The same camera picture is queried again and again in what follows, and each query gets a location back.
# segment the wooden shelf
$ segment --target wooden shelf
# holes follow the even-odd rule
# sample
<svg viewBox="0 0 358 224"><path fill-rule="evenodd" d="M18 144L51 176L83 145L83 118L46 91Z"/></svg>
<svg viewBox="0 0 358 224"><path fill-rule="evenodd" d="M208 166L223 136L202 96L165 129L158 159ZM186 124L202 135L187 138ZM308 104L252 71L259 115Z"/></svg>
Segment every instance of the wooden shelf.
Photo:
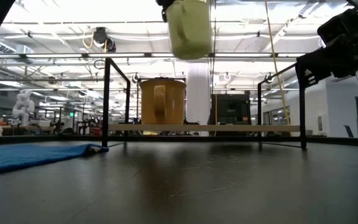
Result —
<svg viewBox="0 0 358 224"><path fill-rule="evenodd" d="M110 124L110 131L253 131L298 132L297 125L177 125L177 124Z"/></svg>

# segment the white pillar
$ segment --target white pillar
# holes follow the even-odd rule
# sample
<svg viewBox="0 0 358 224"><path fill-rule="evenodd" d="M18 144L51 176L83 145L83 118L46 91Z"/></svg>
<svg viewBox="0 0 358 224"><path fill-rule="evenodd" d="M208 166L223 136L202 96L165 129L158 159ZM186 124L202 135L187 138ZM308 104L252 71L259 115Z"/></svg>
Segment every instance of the white pillar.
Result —
<svg viewBox="0 0 358 224"><path fill-rule="evenodd" d="M186 76L186 119L207 124L211 112L210 74L207 63L189 63ZM208 136L204 131L201 136Z"/></svg>

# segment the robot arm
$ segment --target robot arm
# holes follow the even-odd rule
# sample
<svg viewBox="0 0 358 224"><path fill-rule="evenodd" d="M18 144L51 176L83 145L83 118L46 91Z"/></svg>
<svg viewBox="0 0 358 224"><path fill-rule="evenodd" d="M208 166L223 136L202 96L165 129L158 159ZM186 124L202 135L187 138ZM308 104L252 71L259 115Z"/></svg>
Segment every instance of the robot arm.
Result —
<svg viewBox="0 0 358 224"><path fill-rule="evenodd" d="M333 17L318 29L326 47L296 59L296 74L305 88L331 75L344 78L358 70L358 4Z"/></svg>
<svg viewBox="0 0 358 224"><path fill-rule="evenodd" d="M12 110L13 118L21 117L21 125L27 126L29 123L29 113L34 112L34 102L30 100L32 92L29 90L21 90L17 95L16 104Z"/></svg>

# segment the gray floor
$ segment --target gray floor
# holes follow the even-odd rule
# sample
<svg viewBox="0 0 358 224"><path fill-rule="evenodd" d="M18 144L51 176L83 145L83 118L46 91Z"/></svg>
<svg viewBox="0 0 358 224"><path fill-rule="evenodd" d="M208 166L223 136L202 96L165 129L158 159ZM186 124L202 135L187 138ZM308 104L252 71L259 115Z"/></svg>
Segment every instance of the gray floor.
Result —
<svg viewBox="0 0 358 224"><path fill-rule="evenodd" d="M358 223L358 147L129 143L0 174L0 223Z"/></svg>

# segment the blue towel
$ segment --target blue towel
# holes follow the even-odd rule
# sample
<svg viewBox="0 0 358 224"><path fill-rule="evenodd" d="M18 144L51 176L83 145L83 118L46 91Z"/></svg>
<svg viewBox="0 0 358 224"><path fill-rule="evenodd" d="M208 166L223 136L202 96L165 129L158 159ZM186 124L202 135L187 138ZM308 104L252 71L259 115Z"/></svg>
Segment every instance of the blue towel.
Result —
<svg viewBox="0 0 358 224"><path fill-rule="evenodd" d="M0 146L0 172L39 166L91 153L108 151L108 148L96 144L83 144L79 146L36 146L30 144Z"/></svg>

